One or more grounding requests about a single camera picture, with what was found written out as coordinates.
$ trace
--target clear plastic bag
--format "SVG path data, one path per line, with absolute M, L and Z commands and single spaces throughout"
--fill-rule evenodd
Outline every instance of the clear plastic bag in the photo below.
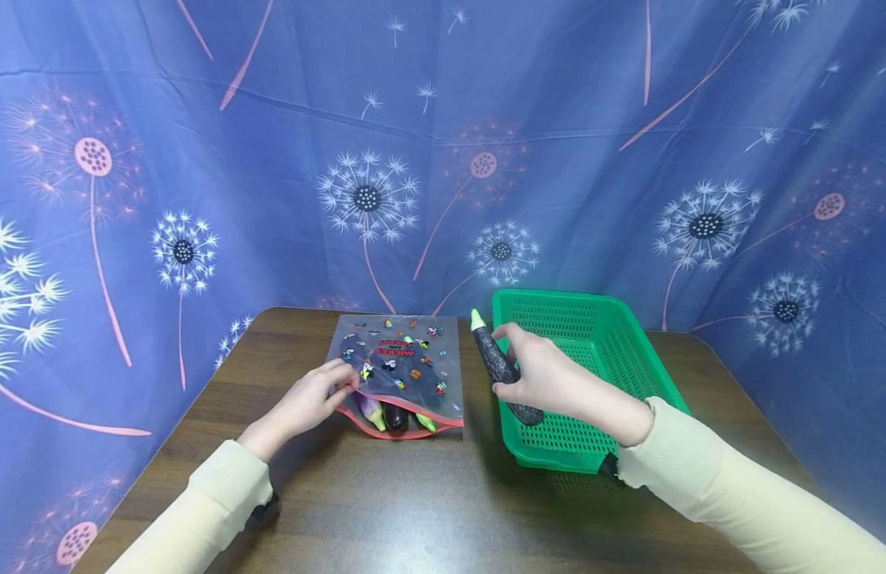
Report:
M 328 359 L 335 357 L 360 373 L 362 396 L 347 398 L 339 411 L 366 434 L 414 439 L 463 426 L 455 318 L 341 315 Z M 376 416 L 370 399 L 380 401 L 387 416 Z M 402 417 L 406 429 L 391 430 L 389 423 Z

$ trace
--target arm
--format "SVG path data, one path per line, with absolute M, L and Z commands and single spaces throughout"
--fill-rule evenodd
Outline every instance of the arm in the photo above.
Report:
M 328 418 L 357 385 L 341 359 L 293 385 L 280 403 L 225 441 L 191 475 L 187 489 L 118 558 L 109 574 L 199 574 L 244 530 L 254 508 L 274 493 L 268 463 L 297 434 Z
M 522 379 L 493 391 L 593 424 L 619 443 L 619 477 L 648 487 L 692 521 L 709 525 L 764 572 L 886 574 L 886 546 L 817 497 L 763 469 L 702 423 L 646 403 L 574 363 L 550 340 L 503 325 Z

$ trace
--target hand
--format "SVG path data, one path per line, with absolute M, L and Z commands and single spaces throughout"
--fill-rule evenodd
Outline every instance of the hand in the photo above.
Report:
M 359 385 L 360 376 L 350 364 L 334 359 L 296 381 L 267 415 L 251 423 L 239 445 L 264 462 L 298 434 L 317 427 Z
M 509 361 L 518 361 L 522 378 L 513 385 L 494 383 L 506 403 L 586 421 L 610 434 L 621 446 L 636 446 L 653 428 L 650 407 L 590 373 L 564 355 L 550 339 L 516 324 L 497 327 L 493 338 L 510 342 Z

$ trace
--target pink dandelion stem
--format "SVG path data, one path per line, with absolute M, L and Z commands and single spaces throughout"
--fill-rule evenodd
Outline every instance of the pink dandelion stem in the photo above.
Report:
M 92 176 L 89 185 L 89 227 L 92 231 L 92 254 L 96 259 L 96 267 L 98 269 L 98 282 L 100 283 L 100 291 L 104 295 L 104 306 L 108 308 L 108 318 L 111 320 L 111 328 L 114 328 L 114 337 L 117 339 L 117 347 L 120 354 L 124 356 L 124 362 L 128 367 L 133 367 L 130 361 L 130 354 L 127 350 L 127 343 L 124 342 L 124 334 L 120 330 L 120 324 L 117 321 L 117 313 L 114 310 L 114 304 L 111 303 L 111 294 L 108 291 L 108 284 L 104 282 L 104 267 L 100 264 L 100 255 L 98 253 L 98 232 L 96 230 L 96 178 Z
M 698 331 L 699 328 L 707 327 L 708 325 L 719 324 L 721 321 L 725 320 L 733 320 L 733 319 L 745 319 L 745 315 L 735 315 L 735 316 L 725 316 L 723 319 L 714 319 L 709 320 L 706 324 L 696 325 L 695 327 L 691 327 L 691 332 Z
M 653 61 L 653 32 L 650 29 L 650 0 L 644 0 L 647 5 L 647 34 L 644 38 L 646 46 L 644 47 L 644 105 L 647 105 L 650 99 L 650 70 L 652 70 Z
M 747 250 L 752 249 L 753 247 L 757 246 L 758 243 L 764 242 L 764 241 L 770 239 L 771 237 L 773 237 L 777 234 L 780 234 L 781 231 L 786 231 L 789 228 L 792 228 L 794 225 L 797 225 L 799 222 L 803 222 L 804 219 L 806 219 L 808 217 L 812 217 L 812 215 L 813 215 L 813 213 L 807 213 L 805 216 L 803 216 L 799 219 L 794 219 L 792 222 L 788 223 L 787 225 L 783 226 L 782 228 L 771 231 L 770 234 L 765 235 L 764 237 L 762 237 L 762 239 L 759 239 L 755 243 L 752 243 L 751 246 L 746 247 L 745 249 L 740 250 L 739 253 L 733 255 L 731 261 L 733 261 L 735 258 L 738 258 L 739 255 L 744 254 Z
M 417 261 L 417 269 L 414 270 L 414 277 L 411 279 L 411 281 L 417 280 L 417 276 L 420 273 L 420 267 L 423 267 L 423 260 L 427 258 L 427 252 L 429 252 L 429 250 L 430 250 L 430 243 L 433 243 L 433 237 L 436 236 L 436 231 L 438 231 L 440 229 L 440 223 L 443 222 L 443 218 L 445 217 L 445 214 L 449 213 L 449 210 L 452 209 L 452 206 L 455 203 L 455 200 L 459 199 L 459 196 L 462 194 L 462 189 L 465 189 L 465 186 L 467 186 L 468 183 L 471 183 L 472 179 L 474 179 L 473 175 L 471 177 L 469 177 L 465 183 L 462 183 L 462 186 L 455 192 L 455 195 L 453 195 L 452 199 L 449 201 L 449 205 L 445 206 L 445 210 L 443 210 L 443 215 L 441 215 L 439 220 L 437 220 L 436 227 L 433 228 L 433 231 L 430 234 L 430 239 L 427 240 L 427 244 L 423 248 L 423 254 L 420 255 L 420 260 Z
M 729 57 L 733 55 L 733 52 L 735 52 L 735 49 L 737 49 L 737 48 L 739 47 L 739 44 L 741 44 L 742 41 L 746 40 L 746 36 L 749 35 L 749 32 L 750 32 L 751 30 L 752 30 L 752 29 L 749 28 L 749 29 L 746 29 L 745 32 L 743 32 L 743 35 L 740 36 L 740 37 L 739 37 L 739 40 L 733 44 L 733 47 L 730 48 L 730 50 L 729 50 L 729 52 L 727 53 L 727 55 L 724 56 L 723 59 L 722 59 L 720 62 L 717 62 L 717 65 L 714 66 L 713 68 L 711 68 L 711 71 L 708 72 L 707 74 L 705 74 L 704 77 L 701 78 L 701 81 L 698 82 L 697 84 L 695 84 L 695 87 L 692 87 L 692 89 L 689 90 L 688 92 L 686 92 L 686 94 L 685 94 L 684 96 L 680 97 L 680 98 L 679 98 L 679 101 L 677 101 L 676 103 L 672 104 L 670 108 L 666 108 L 666 111 L 664 111 L 663 113 L 661 113 L 661 114 L 659 114 L 658 116 L 656 116 L 656 118 L 655 118 L 652 122 L 648 123 L 646 126 L 643 126 L 643 127 L 640 129 L 639 132 L 637 132 L 636 134 L 632 135 L 630 140 L 625 141 L 624 145 L 623 145 L 623 146 L 620 146 L 620 147 L 618 148 L 618 151 L 624 151 L 624 149 L 625 149 L 626 147 L 628 147 L 629 145 L 635 143 L 635 141 L 639 140 L 640 137 L 641 137 L 644 133 L 649 132 L 650 129 L 653 129 L 657 124 L 659 124 L 660 121 L 665 120 L 665 119 L 666 119 L 666 116 L 672 114 L 673 111 L 675 111 L 675 109 L 677 109 L 680 105 L 684 104 L 685 101 L 688 100 L 688 98 L 694 96 L 694 95 L 695 95 L 695 92 L 698 91 L 698 88 L 700 88 L 702 85 L 704 85 L 704 83 L 707 83 L 708 80 L 710 80 L 712 77 L 714 77 L 714 74 L 717 73 L 717 71 L 719 71 L 720 67 L 721 67 L 722 65 L 724 65 L 724 62 L 726 62 L 727 60 L 729 60 Z
M 245 61 L 242 63 L 242 67 L 238 68 L 238 73 L 235 74 L 235 78 L 232 80 L 232 83 L 229 84 L 229 89 L 226 90 L 226 95 L 223 96 L 222 102 L 219 104 L 219 111 L 226 109 L 226 106 L 229 105 L 232 98 L 235 96 L 238 86 L 242 84 L 242 79 L 245 77 L 245 72 L 248 72 L 248 66 L 251 63 L 251 57 L 254 56 L 254 51 L 258 48 L 258 42 L 261 41 L 261 35 L 265 33 L 267 18 L 270 17 L 270 11 L 273 7 L 274 0 L 269 0 L 267 2 L 267 10 L 265 10 L 265 17 L 261 18 L 261 25 L 258 26 L 257 35 L 254 36 L 254 42 L 251 42 L 251 49 L 248 50 L 248 55 L 245 56 Z
M 187 377 L 184 376 L 184 354 L 182 345 L 182 318 L 184 309 L 184 295 L 178 294 L 178 368 L 181 369 L 181 391 L 187 391 Z
M 376 281 L 376 274 L 372 272 L 372 264 L 369 261 L 369 248 L 366 246 L 366 241 L 363 240 L 363 255 L 366 258 L 366 268 L 369 269 L 369 276 L 372 278 L 372 284 L 376 286 L 376 291 L 380 292 L 380 297 L 382 297 L 382 301 L 388 307 L 389 312 L 393 315 L 398 315 L 398 312 L 395 311 L 395 308 L 392 306 L 391 302 L 388 300 L 388 297 L 384 295 L 382 288 L 380 287 L 380 283 Z
M 197 25 L 194 23 L 194 18 L 191 18 L 191 13 L 187 11 L 187 6 L 184 5 L 184 0 L 175 0 L 178 2 L 178 7 L 181 8 L 184 17 L 187 18 L 187 24 L 194 30 L 194 35 L 197 37 L 197 40 L 200 40 L 200 45 L 203 47 L 203 52 L 207 53 L 209 59 L 213 59 L 213 53 L 211 49 L 207 48 L 207 43 L 203 41 L 203 35 L 200 33 L 200 29 L 197 28 Z
M 96 433 L 118 434 L 121 436 L 149 436 L 150 434 L 152 434 L 148 430 L 131 429 L 127 427 L 103 427 L 99 424 L 80 423 L 79 421 L 73 421 L 73 419 L 67 419 L 66 417 L 55 415 L 52 412 L 41 409 L 41 407 L 36 407 L 35 405 L 28 403 L 28 401 L 14 394 L 12 391 L 9 391 L 8 388 L 3 387 L 2 383 L 0 383 L 0 392 L 3 395 L 6 395 L 6 398 L 8 400 L 11 400 L 12 403 L 19 405 L 20 407 L 24 407 L 24 409 L 32 411 L 33 413 L 36 413 L 36 415 L 45 416 L 46 418 L 52 419 L 52 421 L 57 421 L 58 423 L 69 424 L 71 427 L 86 429 L 87 431 L 95 431 Z
M 463 280 L 463 281 L 462 281 L 461 283 L 459 283 L 458 285 L 454 286 L 454 288 L 452 289 L 452 291 L 449 291 L 449 294 L 446 295 L 445 297 L 443 297 L 443 300 L 440 301 L 440 304 L 438 304 L 438 305 L 436 306 L 436 309 L 433 309 L 433 313 L 431 314 L 431 316 L 436 316 L 437 313 L 440 313 L 440 309 L 443 308 L 443 305 L 445 305 L 445 302 L 449 301 L 449 297 L 452 297 L 452 294 L 453 294 L 455 291 L 459 290 L 460 286 L 465 285 L 465 284 L 468 282 L 469 279 L 471 279 L 472 277 L 475 276 L 475 274 L 478 274 L 478 272 L 477 272 L 477 271 L 474 271 L 472 274 L 469 274 L 469 276 L 466 277 L 465 280 Z

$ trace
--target left hand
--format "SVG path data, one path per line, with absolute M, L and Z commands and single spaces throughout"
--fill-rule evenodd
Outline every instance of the left hand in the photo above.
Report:
M 251 423 L 238 437 L 239 445 L 269 463 L 286 441 L 327 419 L 359 382 L 359 374 L 342 359 L 322 364 L 296 381 L 267 415 Z

